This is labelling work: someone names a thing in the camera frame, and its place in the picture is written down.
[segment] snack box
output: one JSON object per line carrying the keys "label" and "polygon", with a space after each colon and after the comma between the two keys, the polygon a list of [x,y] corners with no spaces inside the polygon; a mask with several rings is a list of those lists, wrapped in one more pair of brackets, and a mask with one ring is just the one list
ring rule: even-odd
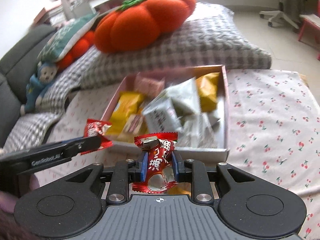
{"label": "snack box", "polygon": [[[197,159],[206,164],[225,162],[228,157],[228,122],[229,122],[229,96],[228,81],[226,69],[224,65],[208,65],[181,68],[164,68],[161,70],[140,72],[144,77],[161,80],[165,78],[166,87],[170,84],[179,84],[193,77],[201,77],[212,72],[220,72],[220,80],[218,85],[218,104],[217,109],[213,112],[220,120],[213,126],[214,136],[217,141],[217,148],[191,148],[176,147],[175,151],[181,154],[183,159]],[[107,109],[105,110],[101,120],[110,119],[113,110],[116,108],[121,91],[132,91],[136,74],[126,76],[119,85],[115,95],[111,99]],[[113,141],[110,148],[112,152],[121,152],[131,155],[139,155],[141,150],[134,143],[126,143]]]}

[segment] orange pumpkin pillow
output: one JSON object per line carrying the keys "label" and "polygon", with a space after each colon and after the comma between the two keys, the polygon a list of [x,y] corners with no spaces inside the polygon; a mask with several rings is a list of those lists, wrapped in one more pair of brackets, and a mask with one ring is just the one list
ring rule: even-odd
{"label": "orange pumpkin pillow", "polygon": [[56,64],[58,66],[58,71],[61,72],[69,67],[76,59],[83,56],[87,50],[94,43],[94,33],[93,31],[88,31],[79,41],[76,42],[75,45],[71,48],[71,50]]}
{"label": "orange pumpkin pillow", "polygon": [[126,0],[99,22],[94,44],[105,53],[143,49],[178,29],[195,7],[196,0]]}

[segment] green pumpkin stem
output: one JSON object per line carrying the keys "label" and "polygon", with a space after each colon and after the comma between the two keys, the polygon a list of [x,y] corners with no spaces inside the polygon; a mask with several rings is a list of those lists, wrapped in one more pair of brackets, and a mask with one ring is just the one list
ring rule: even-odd
{"label": "green pumpkin stem", "polygon": [[122,5],[117,9],[117,11],[125,11],[132,6],[136,6],[145,0],[125,0]]}

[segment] gray sofa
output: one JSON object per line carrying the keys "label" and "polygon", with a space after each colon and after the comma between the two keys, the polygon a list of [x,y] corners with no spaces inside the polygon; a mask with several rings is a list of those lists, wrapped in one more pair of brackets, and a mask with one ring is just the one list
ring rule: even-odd
{"label": "gray sofa", "polygon": [[55,32],[49,25],[33,28],[0,60],[0,147],[20,117],[21,104],[27,101],[26,85],[36,72],[37,56]]}

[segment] green pillow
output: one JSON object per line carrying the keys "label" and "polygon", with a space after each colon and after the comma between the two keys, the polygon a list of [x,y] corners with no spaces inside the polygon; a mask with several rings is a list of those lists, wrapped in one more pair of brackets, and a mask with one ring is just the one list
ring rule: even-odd
{"label": "green pillow", "polygon": [[98,14],[82,16],[58,30],[38,55],[38,61],[58,62],[94,24]]}

